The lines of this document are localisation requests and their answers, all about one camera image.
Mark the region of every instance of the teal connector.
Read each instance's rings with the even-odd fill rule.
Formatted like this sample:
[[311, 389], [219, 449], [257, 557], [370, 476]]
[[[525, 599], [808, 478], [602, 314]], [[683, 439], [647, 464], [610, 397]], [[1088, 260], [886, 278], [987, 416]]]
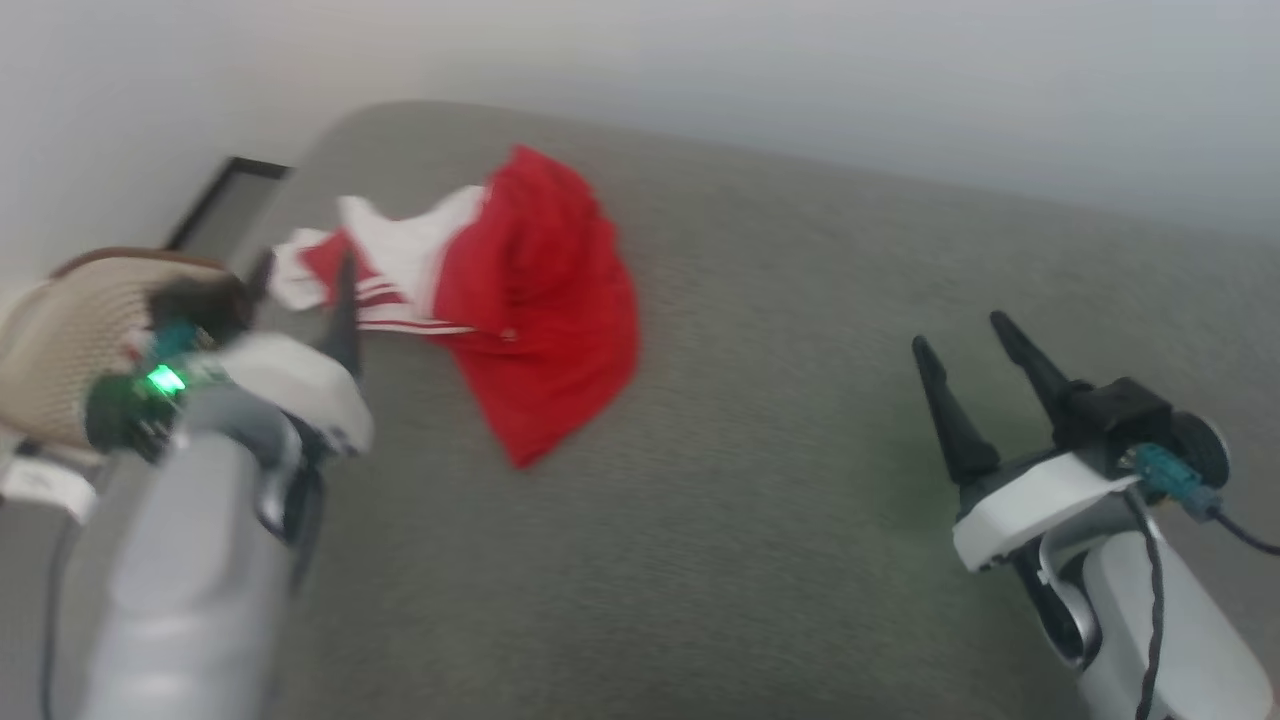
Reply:
[[1222, 507], [1222, 498], [1204, 484], [1199, 473], [1158, 445], [1142, 443], [1129, 451], [1126, 460], [1132, 461], [1143, 486], [1180, 502], [1198, 523], [1212, 520], [1215, 511]]

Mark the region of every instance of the black cable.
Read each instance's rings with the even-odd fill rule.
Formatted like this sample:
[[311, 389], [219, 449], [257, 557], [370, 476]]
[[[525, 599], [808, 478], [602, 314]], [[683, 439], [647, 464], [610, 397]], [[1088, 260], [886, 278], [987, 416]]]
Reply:
[[79, 534], [78, 529], [79, 523], [74, 516], [69, 515], [63, 520], [63, 527], [58, 530], [58, 539], [54, 542], [52, 557], [49, 561], [49, 575], [45, 578], [45, 628], [40, 655], [40, 716], [42, 720], [54, 720], [58, 615], [63, 605], [63, 575], [67, 569], [67, 559], [70, 556], [70, 548], [76, 544], [72, 539]]
[[1142, 696], [1138, 700], [1135, 720], [1147, 720], [1156, 700], [1156, 673], [1160, 671], [1160, 648], [1165, 644], [1165, 566], [1160, 560], [1160, 547], [1151, 532], [1151, 520], [1142, 509], [1142, 502], [1133, 492], [1124, 493], [1125, 505], [1138, 520], [1138, 529], [1147, 543], [1147, 559], [1151, 561], [1151, 644], [1147, 647], [1147, 671], [1142, 676]]
[[1253, 550], [1257, 550], [1258, 552], [1266, 552], [1267, 555], [1280, 555], [1280, 546], [1265, 543], [1258, 538], [1253, 537], [1252, 534], [1249, 534], [1248, 530], [1236, 525], [1235, 520], [1228, 518], [1221, 509], [1215, 507], [1210, 510], [1208, 516], [1217, 520], [1220, 525], [1226, 528], [1226, 532], [1231, 533], [1233, 536], [1239, 538], [1240, 542], [1252, 547]]

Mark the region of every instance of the white fabric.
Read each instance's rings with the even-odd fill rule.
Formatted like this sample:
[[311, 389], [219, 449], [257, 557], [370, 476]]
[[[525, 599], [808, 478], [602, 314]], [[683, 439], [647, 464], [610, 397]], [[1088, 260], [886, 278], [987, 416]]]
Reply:
[[[356, 286], [361, 329], [413, 334], [471, 331], [435, 319], [433, 310], [449, 243], [475, 222], [485, 197], [486, 188], [466, 186], [429, 211], [404, 220], [387, 219], [364, 197], [338, 199], [347, 234], [360, 246], [369, 269], [376, 273]], [[302, 263], [301, 252], [324, 243], [332, 234], [301, 228], [274, 249], [275, 268], [268, 288], [276, 301], [291, 310], [306, 310], [325, 301], [328, 291]]]

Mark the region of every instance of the red cloth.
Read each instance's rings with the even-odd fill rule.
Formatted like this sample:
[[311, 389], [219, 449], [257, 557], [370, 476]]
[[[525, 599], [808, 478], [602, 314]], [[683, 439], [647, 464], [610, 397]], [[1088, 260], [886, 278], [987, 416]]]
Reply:
[[[447, 246], [435, 296], [425, 300], [434, 306], [420, 309], [453, 328], [430, 340], [453, 351], [518, 468], [594, 418], [635, 370], [635, 292], [613, 240], [613, 223], [576, 172], [517, 146], [490, 178], [476, 220]], [[329, 287], [343, 249], [358, 250], [342, 231], [330, 241], [302, 256]], [[360, 265], [362, 305], [387, 297], [364, 256]]]

